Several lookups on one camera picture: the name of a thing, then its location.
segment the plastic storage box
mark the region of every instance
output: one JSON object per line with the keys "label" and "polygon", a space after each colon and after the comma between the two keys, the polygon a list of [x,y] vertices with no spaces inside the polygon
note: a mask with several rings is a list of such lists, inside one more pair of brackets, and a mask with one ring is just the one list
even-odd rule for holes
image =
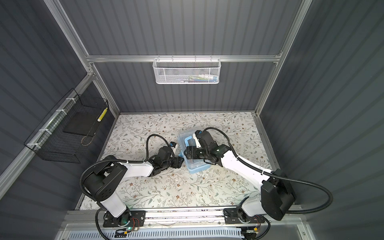
{"label": "plastic storage box", "polygon": [[177,137],[181,150],[179,156],[184,158],[187,169],[191,174],[206,170],[211,167],[211,164],[206,164],[203,159],[187,159],[184,156],[184,151],[187,149],[187,146],[196,146],[195,140],[192,137],[195,131],[196,129],[190,129],[188,131],[179,133],[179,136]]}

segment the white mesh basket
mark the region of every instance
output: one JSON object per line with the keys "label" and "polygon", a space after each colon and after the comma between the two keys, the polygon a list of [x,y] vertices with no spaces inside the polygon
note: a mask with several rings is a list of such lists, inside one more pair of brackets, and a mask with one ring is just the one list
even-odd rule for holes
{"label": "white mesh basket", "polygon": [[220,68],[220,60],[171,62],[155,59],[153,61],[153,70],[158,84],[217,84]]}

